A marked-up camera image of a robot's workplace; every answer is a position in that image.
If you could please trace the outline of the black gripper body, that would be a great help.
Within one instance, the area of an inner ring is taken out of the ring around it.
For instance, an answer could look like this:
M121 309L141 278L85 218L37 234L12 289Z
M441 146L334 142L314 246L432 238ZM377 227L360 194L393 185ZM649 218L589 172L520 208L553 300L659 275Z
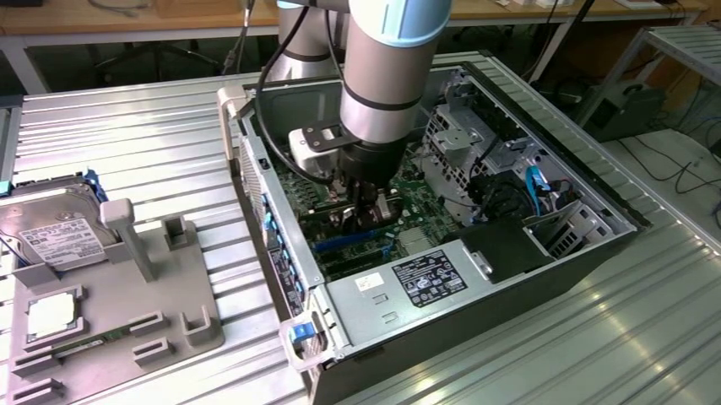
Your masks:
M340 170L345 180L386 187L398 173L408 150L404 138L392 143L353 143L341 149Z

